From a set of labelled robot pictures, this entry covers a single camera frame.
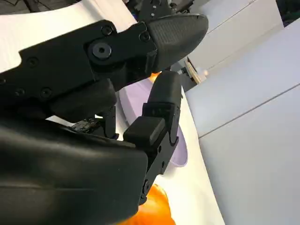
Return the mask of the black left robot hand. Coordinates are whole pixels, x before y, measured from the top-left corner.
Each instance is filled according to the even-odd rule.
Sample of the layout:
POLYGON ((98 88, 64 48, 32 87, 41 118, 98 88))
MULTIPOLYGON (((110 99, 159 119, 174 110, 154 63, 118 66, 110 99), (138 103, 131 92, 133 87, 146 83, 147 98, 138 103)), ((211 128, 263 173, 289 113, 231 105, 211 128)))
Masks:
POLYGON ((170 15, 172 10, 167 0, 142 0, 138 19, 147 20, 170 15))

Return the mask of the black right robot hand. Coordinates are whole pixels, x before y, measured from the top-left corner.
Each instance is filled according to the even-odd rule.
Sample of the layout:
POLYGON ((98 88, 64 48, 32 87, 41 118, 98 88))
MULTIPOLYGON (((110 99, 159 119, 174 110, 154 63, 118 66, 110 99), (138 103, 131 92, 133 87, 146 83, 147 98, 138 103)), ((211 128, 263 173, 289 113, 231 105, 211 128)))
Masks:
POLYGON ((133 216, 177 147, 180 75, 199 14, 101 20, 20 51, 0 75, 0 222, 108 225, 133 216))

